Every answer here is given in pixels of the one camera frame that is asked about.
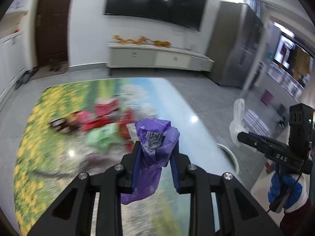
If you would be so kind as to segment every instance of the brown door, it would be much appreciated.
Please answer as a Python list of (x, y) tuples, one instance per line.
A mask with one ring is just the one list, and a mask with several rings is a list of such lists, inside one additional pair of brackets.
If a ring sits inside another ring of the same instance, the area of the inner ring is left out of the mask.
[(38, 0), (35, 42), (38, 66), (68, 61), (67, 25), (70, 0)]

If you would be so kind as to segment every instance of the hand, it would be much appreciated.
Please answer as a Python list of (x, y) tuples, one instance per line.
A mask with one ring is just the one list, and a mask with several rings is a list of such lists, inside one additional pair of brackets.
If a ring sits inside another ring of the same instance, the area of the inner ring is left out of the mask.
[(306, 203), (308, 195), (306, 193), (306, 182), (303, 174), (296, 183), (298, 177), (299, 175), (296, 174), (284, 174), (281, 180), (277, 170), (275, 170), (271, 179), (270, 190), (268, 192), (268, 201), (270, 203), (274, 202), (275, 198), (280, 194), (281, 184), (283, 183), (288, 187), (292, 187), (294, 185), (286, 203), (283, 206), (284, 211), (286, 213), (290, 213), (302, 207)]

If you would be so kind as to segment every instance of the refrigerator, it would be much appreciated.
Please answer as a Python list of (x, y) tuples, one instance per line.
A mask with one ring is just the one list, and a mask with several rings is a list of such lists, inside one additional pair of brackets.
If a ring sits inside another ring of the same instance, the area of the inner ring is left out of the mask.
[(215, 64), (207, 76), (219, 85), (242, 88), (262, 29), (262, 21), (247, 4), (221, 2), (206, 54)]

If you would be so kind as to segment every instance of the pink stool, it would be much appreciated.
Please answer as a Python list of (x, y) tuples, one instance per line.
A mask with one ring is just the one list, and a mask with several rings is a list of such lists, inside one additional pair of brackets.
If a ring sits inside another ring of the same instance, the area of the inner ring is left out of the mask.
[(260, 100), (267, 106), (270, 104), (272, 99), (273, 95), (268, 90), (265, 90)]

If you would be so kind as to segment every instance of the television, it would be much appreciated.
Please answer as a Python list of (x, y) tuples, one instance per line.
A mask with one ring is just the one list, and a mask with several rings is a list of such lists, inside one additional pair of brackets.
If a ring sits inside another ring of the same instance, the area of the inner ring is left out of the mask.
[(199, 31), (206, 0), (107, 0), (105, 15), (153, 18)]

